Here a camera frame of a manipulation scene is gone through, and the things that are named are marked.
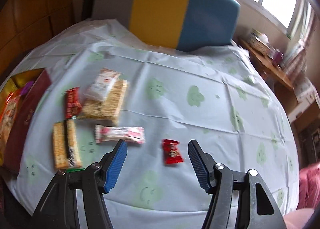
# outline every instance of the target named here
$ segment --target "snack package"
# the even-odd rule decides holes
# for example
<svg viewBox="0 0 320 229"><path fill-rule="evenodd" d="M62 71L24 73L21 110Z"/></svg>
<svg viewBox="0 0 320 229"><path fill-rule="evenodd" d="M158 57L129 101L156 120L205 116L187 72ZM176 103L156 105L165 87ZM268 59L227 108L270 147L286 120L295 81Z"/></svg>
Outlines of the snack package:
<svg viewBox="0 0 320 229"><path fill-rule="evenodd" d="M105 127L96 125L95 141L97 144L105 141L125 140L142 144L144 140L144 128L142 127Z"/></svg>
<svg viewBox="0 0 320 229"><path fill-rule="evenodd" d="M112 125L117 125L126 89L127 80L118 79L103 103L86 100L77 118L108 119Z"/></svg>
<svg viewBox="0 0 320 229"><path fill-rule="evenodd" d="M21 88L10 93L0 117L0 154L4 156L11 128L17 116L21 100Z"/></svg>
<svg viewBox="0 0 320 229"><path fill-rule="evenodd" d="M73 119L53 125L53 154L56 169L82 167Z"/></svg>
<svg viewBox="0 0 320 229"><path fill-rule="evenodd" d="M184 162L183 158L178 151L177 145L178 141L172 141L164 139L162 141L162 148L164 150L164 163L165 164L175 164L179 162Z"/></svg>
<svg viewBox="0 0 320 229"><path fill-rule="evenodd" d="M66 91L67 107L66 107L66 119L70 119L76 116L81 111L81 104L78 96L79 87L75 87Z"/></svg>
<svg viewBox="0 0 320 229"><path fill-rule="evenodd" d="M84 96L103 103L121 73L103 68Z"/></svg>

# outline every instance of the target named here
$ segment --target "bed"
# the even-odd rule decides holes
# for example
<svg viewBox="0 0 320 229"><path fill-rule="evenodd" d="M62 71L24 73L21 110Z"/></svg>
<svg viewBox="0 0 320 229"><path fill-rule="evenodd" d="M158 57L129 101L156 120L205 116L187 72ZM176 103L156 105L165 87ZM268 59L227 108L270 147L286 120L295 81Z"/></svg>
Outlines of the bed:
<svg viewBox="0 0 320 229"><path fill-rule="evenodd" d="M191 139L232 170L258 170L281 213L295 210L299 167L290 124L248 52L231 44L238 11L234 0L94 0L91 20L29 53L11 75L46 67L52 85L30 124L20 173L6 178L21 205L32 214L56 172L52 126L64 119L65 90L79 86L82 94L106 67L130 82L119 126L146 133L145 144L128 147L105 196L114 228L201 227L211 197L188 158ZM92 123L78 125L84 166L112 150L114 144L94 143ZM184 163L164 165L163 139L180 141ZM81 191L77 198L86 228ZM236 212L234 192L228 228Z"/></svg>

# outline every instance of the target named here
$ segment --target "ridged blue rubber pad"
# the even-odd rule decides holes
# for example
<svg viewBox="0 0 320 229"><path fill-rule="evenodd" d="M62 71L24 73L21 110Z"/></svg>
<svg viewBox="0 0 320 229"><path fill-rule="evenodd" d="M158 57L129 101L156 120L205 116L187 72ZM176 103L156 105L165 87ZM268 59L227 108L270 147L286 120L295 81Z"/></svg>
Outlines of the ridged blue rubber pad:
<svg viewBox="0 0 320 229"><path fill-rule="evenodd" d="M188 144L188 154L198 178L200 187L208 193L212 188L209 184L209 173L191 142Z"/></svg>
<svg viewBox="0 0 320 229"><path fill-rule="evenodd" d="M123 142L107 170L106 183L104 184L104 190L106 193L109 193L110 190L115 187L122 165L127 156L127 152L128 146Z"/></svg>

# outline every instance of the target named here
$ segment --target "white snack wrapper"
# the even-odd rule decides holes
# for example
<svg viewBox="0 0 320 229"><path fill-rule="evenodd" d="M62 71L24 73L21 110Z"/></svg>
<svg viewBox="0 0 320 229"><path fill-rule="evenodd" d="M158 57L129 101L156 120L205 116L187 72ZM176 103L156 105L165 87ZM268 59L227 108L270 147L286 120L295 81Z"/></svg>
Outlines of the white snack wrapper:
<svg viewBox="0 0 320 229"><path fill-rule="evenodd" d="M101 69L100 74L93 84L89 86L84 96L88 99L103 103L120 75L121 73L113 70L106 68Z"/></svg>
<svg viewBox="0 0 320 229"><path fill-rule="evenodd" d="M125 140L142 144L144 139L144 128L142 127L105 127L96 125L95 141L97 144L105 141Z"/></svg>

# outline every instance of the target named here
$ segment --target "red snack bar wrapper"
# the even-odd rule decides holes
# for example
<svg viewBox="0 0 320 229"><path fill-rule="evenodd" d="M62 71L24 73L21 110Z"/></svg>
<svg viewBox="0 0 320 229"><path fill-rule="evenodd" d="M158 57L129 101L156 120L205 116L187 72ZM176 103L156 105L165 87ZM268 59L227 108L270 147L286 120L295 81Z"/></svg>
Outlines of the red snack bar wrapper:
<svg viewBox="0 0 320 229"><path fill-rule="evenodd" d="M79 102L78 96L79 87L75 87L66 91L67 93L67 109L66 109L66 119L70 119L76 116L81 111L81 104Z"/></svg>
<svg viewBox="0 0 320 229"><path fill-rule="evenodd" d="M183 158L178 151L177 145L178 141L164 139L162 141L162 148L164 150L164 163L165 164L175 164L179 162L184 162Z"/></svg>

